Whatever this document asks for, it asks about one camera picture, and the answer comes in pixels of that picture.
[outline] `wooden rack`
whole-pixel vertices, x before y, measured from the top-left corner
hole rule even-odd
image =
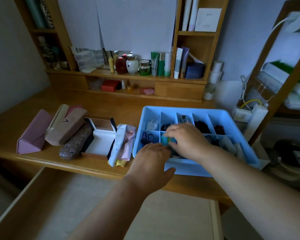
[[[274,24],[274,26],[279,23],[281,20],[285,19],[290,12],[300,12],[300,0],[288,0],[284,2],[284,5],[281,9],[281,12],[279,13],[277,20]],[[270,89],[268,89],[265,84],[263,84],[258,78],[258,74],[274,44],[276,41],[279,32],[282,28],[282,24],[272,32],[270,37],[268,38],[266,44],[263,47],[263,50],[261,52],[261,55],[256,63],[256,66],[254,67],[251,76],[249,78],[249,81],[247,83],[247,89],[246,89],[246,94],[249,93],[249,91],[254,88],[256,89],[261,96],[268,101],[268,114],[256,130],[256,132],[253,134],[251,137],[249,144],[252,145],[260,133],[263,131],[269,120],[275,115],[280,115],[280,116],[290,116],[290,117],[298,117],[300,118],[300,111],[298,110],[291,110],[287,109],[284,105],[283,102],[286,100],[288,97],[289,93],[292,91],[294,86],[297,84],[297,82],[300,80],[300,59],[296,66],[294,67],[292,73],[288,76],[287,80],[285,83],[282,85],[281,89],[277,92],[274,93]]]
[[[227,9],[229,0],[199,0],[199,8],[222,8],[218,27],[216,32],[189,32],[180,31],[180,23],[183,19],[183,10],[185,0],[178,0],[177,13],[176,13],[176,28],[173,40],[173,52],[171,62],[171,77],[166,76],[141,76],[140,74],[118,74],[117,72],[111,73],[107,69],[96,69],[92,73],[83,73],[78,71],[76,61],[71,53],[71,41],[68,37],[62,15],[58,6],[57,0],[44,0],[51,19],[55,26],[54,29],[37,29],[28,7],[24,0],[14,0],[22,19],[28,28],[28,31],[41,55],[41,48],[39,46],[38,36],[43,35],[50,40],[53,40],[64,53],[64,59],[68,62],[69,70],[51,70],[48,68],[44,57],[41,58],[47,67],[47,74],[52,83],[52,86],[57,89],[82,89],[88,92],[96,92],[90,90],[89,82],[93,79],[120,79],[125,80],[130,84],[139,87],[153,87],[156,90],[155,95],[141,95],[137,91],[127,93],[126,91],[118,91],[116,95],[122,96],[137,96],[147,98],[169,99],[177,101],[191,101],[201,102],[204,87],[207,84],[209,70],[212,65],[213,56],[215,53],[216,45],[219,39],[224,15]],[[177,47],[188,47],[190,52],[197,59],[201,60],[206,65],[204,77],[200,79],[174,79],[174,65],[176,58]]]

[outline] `red box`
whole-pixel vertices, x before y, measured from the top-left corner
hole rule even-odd
[[[121,83],[119,80],[105,80],[101,86],[101,90],[104,92],[115,92],[119,83]]]

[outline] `desk surface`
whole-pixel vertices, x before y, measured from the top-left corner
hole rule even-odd
[[[139,125],[142,108],[150,106],[191,107],[213,109],[213,101],[202,103],[178,102],[148,98],[112,96],[110,94],[94,94],[79,91],[63,91],[48,88],[33,97],[21,102],[0,115],[0,158],[20,160],[38,165],[90,174],[108,179],[120,179],[128,171],[131,162],[124,168],[111,167],[107,161],[89,157],[80,157],[65,161],[59,157],[60,147],[48,143],[40,152],[19,155],[16,153],[17,140],[28,127],[40,109],[54,115],[61,104],[82,105],[90,115],[113,117],[117,124]],[[210,177],[174,175],[164,188],[176,193],[209,198],[231,204],[231,199]]]

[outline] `blue plastic organizer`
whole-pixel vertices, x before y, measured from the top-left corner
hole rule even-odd
[[[211,132],[210,135],[214,139],[220,140],[224,137],[222,135],[217,135],[214,131],[214,127],[216,125],[222,125],[226,134],[225,136],[228,137],[232,143],[240,143],[246,157],[246,163],[255,168],[260,167],[259,159],[236,126],[230,114],[222,109],[174,108],[158,106],[144,107],[132,151],[133,157],[135,157],[137,152],[142,148],[140,140],[143,132],[153,134],[154,143],[158,143],[160,142],[161,135],[165,133],[165,131],[160,131],[161,126],[164,124],[180,123],[182,115],[187,115],[192,123],[199,120],[206,123]],[[151,120],[160,121],[160,125],[156,131],[146,130],[147,122]],[[165,164],[165,170],[171,167],[176,168],[176,174],[211,177],[211,174],[209,174],[200,164],[188,159],[170,158]]]

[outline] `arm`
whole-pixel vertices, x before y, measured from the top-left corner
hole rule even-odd
[[[175,168],[164,171],[171,152],[161,143],[145,145],[127,175],[76,227],[69,240],[123,239],[149,194],[164,187]]]
[[[300,239],[300,193],[209,144],[192,124],[170,126],[165,136],[180,155],[200,163],[264,239]]]

